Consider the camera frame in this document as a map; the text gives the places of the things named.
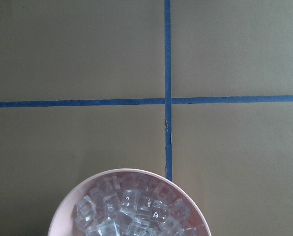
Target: round pink container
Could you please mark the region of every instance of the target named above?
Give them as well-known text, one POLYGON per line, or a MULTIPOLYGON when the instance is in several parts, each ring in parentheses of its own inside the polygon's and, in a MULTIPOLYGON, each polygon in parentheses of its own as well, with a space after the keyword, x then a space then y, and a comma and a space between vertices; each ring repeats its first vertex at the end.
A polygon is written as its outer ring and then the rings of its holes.
POLYGON ((159 176, 155 173, 137 169, 115 169, 104 171, 98 173, 90 178, 87 178, 74 189, 71 190, 70 193, 62 200, 59 207, 57 208, 53 220, 50 224, 48 236, 82 236, 83 233, 79 232, 74 227, 73 216, 74 212, 74 205, 79 201, 81 198, 86 195, 86 193, 96 184, 98 180, 103 177, 114 176, 120 177, 126 173, 142 173, 146 174, 152 178, 155 178, 157 181, 164 182, 171 187, 176 192, 177 197, 182 198, 186 204, 188 204, 192 211, 190 214, 189 223, 190 225, 196 226, 198 230, 198 236, 211 236, 211 232, 209 226, 206 223, 204 216, 202 215, 201 211, 195 204, 195 202, 176 184, 173 182, 165 179, 162 176, 159 176))

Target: bowl rim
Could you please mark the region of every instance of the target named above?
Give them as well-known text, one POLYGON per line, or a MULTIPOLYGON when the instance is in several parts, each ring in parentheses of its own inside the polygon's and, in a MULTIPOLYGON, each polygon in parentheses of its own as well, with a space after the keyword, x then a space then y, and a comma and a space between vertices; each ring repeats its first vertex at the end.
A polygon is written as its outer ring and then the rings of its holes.
POLYGON ((142 173, 142 174, 146 174, 149 176, 153 176, 155 178, 160 179, 161 181, 169 184, 170 186, 174 187, 175 189, 177 189, 184 197, 186 197, 189 202, 191 203, 192 207, 194 207, 194 209, 199 213, 200 217, 202 218, 202 221, 205 225, 206 231, 208 233, 208 236, 211 236, 211 232, 210 232, 210 228, 205 220, 204 215, 202 214, 202 212, 200 211, 199 207, 197 206, 197 204, 192 200, 192 198, 184 191, 182 190, 180 187, 178 187, 175 183, 173 183, 172 181, 164 178, 163 176, 160 176, 156 173, 150 172, 150 171, 145 171, 145 170, 140 170, 140 169, 132 169, 132 168, 119 168, 119 169, 112 169, 112 170, 107 170, 107 171, 103 171, 100 173, 97 173, 91 177, 88 177, 87 179, 83 180, 81 183, 79 183, 77 186, 75 186, 65 197, 64 199, 61 201, 61 203, 59 204, 59 206, 57 207, 55 214, 52 218, 52 221, 50 223, 49 229, 48 229, 48 236, 50 236, 52 227, 54 225, 54 221, 56 219, 56 216, 59 212, 59 210, 61 209, 61 206, 66 202, 67 199, 69 199, 70 195, 72 195, 77 189, 79 189, 82 185, 86 184, 87 182, 95 179, 95 178, 99 178, 101 176, 105 176, 105 175, 109 175, 109 174, 113 174, 113 173, 119 173, 119 172, 136 172, 136 173, 142 173))

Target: blue tape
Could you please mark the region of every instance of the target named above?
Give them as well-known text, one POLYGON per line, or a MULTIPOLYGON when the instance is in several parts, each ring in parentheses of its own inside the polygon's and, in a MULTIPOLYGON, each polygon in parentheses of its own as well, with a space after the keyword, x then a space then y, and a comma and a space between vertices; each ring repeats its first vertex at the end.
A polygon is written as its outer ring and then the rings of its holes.
POLYGON ((173 180, 172 165, 172 72, 171 72, 171 1, 164 1, 165 23, 165 155, 166 178, 173 180))
POLYGON ((164 104, 164 98, 0 102, 3 107, 70 107, 164 104))
POLYGON ((173 98, 173 104, 293 102, 293 95, 173 98))

